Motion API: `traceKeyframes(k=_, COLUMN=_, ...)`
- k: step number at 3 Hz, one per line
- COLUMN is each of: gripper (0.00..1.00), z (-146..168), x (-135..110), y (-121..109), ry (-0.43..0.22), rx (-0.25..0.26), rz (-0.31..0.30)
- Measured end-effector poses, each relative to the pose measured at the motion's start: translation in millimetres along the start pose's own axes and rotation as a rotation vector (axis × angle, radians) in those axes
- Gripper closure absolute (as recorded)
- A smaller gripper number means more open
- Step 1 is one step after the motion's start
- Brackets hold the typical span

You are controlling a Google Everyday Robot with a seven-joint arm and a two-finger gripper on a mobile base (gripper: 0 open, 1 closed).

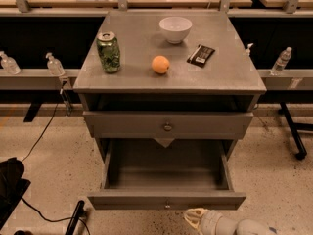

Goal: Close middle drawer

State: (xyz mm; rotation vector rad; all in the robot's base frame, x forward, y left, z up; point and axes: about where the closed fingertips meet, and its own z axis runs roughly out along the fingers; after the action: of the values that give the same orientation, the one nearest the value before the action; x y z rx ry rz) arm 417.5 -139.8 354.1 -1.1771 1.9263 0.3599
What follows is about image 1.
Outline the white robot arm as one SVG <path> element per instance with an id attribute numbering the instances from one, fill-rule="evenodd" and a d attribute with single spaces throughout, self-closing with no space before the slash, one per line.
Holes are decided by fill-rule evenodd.
<path id="1" fill-rule="evenodd" d="M 274 228 L 255 220 L 235 221 L 219 211 L 203 208 L 184 211 L 184 219 L 199 235 L 277 235 Z"/>

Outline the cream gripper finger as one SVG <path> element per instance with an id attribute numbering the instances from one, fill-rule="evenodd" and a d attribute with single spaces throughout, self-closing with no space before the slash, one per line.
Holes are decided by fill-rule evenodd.
<path id="1" fill-rule="evenodd" d="M 183 217 L 185 221 L 198 232 L 199 235 L 203 235 L 200 224 L 206 213 L 207 209 L 204 208 L 187 209 L 184 211 Z"/>

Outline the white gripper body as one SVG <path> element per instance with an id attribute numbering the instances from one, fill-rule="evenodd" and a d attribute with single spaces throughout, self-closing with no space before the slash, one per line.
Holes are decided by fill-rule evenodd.
<path id="1" fill-rule="evenodd" d="M 217 211 L 208 211 L 200 222 L 200 235 L 235 235 L 237 222 Z"/>

